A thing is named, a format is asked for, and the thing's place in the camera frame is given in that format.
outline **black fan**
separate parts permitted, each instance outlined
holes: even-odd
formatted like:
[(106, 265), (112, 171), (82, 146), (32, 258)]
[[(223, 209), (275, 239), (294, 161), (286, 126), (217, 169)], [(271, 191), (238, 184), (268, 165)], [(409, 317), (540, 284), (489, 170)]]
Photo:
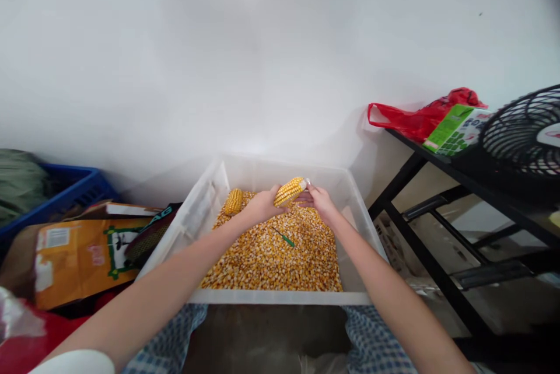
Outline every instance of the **black fan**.
[(504, 168), (560, 177), (560, 85), (508, 104), (482, 129), (480, 145)]
[(525, 200), (560, 201), (560, 85), (501, 108), (452, 165)]

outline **plastic storage box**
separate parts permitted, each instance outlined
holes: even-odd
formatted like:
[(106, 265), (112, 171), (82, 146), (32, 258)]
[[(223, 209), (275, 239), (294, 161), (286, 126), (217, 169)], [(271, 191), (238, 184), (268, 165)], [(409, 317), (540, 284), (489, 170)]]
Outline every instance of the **plastic storage box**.
[[(177, 251), (210, 232), (231, 189), (261, 191), (270, 189), (275, 183), (286, 183), (297, 176), (309, 177), (315, 185), (327, 189), (337, 208), (356, 227), (366, 241), (387, 260), (356, 182), (348, 170), (290, 164), (254, 157), (223, 156), (215, 159), (194, 185), (137, 279), (140, 279)], [(191, 296), (190, 302), (214, 304), (371, 304), (356, 268), (338, 241), (337, 254), (344, 292), (197, 289)]]
[(41, 164), (41, 167), (49, 174), (60, 193), (0, 229), (0, 264), (14, 237), (26, 226), (58, 222), (76, 205), (85, 209), (103, 199), (120, 199), (98, 169), (58, 164)]

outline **checkered fabric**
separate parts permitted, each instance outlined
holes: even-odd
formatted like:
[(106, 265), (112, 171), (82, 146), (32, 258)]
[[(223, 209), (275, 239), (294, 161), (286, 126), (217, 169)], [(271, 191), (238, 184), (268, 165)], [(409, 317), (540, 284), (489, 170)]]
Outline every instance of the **checkered fabric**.
[(412, 361), (374, 306), (344, 306), (346, 333), (352, 342), (349, 374), (413, 374)]
[(123, 374), (180, 374), (191, 333), (206, 319), (207, 311), (208, 304), (184, 305), (127, 364)]

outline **yellow paper bag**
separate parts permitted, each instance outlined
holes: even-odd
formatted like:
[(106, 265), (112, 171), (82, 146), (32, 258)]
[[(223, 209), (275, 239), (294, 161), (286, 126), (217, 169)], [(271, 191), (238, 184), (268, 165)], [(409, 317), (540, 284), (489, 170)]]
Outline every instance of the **yellow paper bag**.
[(131, 281), (138, 270), (124, 256), (151, 218), (61, 222), (40, 229), (35, 301), (49, 310)]

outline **hand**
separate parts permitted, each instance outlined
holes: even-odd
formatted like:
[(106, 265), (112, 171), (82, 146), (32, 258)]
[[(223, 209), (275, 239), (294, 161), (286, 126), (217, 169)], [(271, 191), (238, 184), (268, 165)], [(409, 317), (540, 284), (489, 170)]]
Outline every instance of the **hand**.
[(302, 208), (315, 208), (323, 222), (328, 226), (331, 226), (334, 218), (340, 214), (331, 201), (328, 192), (321, 187), (315, 187), (311, 183), (307, 184), (307, 191), (301, 193), (294, 202), (300, 202), (299, 206)]
[(274, 199), (280, 187), (282, 187), (281, 184), (275, 184), (272, 186), (272, 189), (257, 193), (239, 215), (252, 227), (258, 223), (268, 221), (273, 216), (289, 212), (289, 208), (277, 208), (274, 206)]

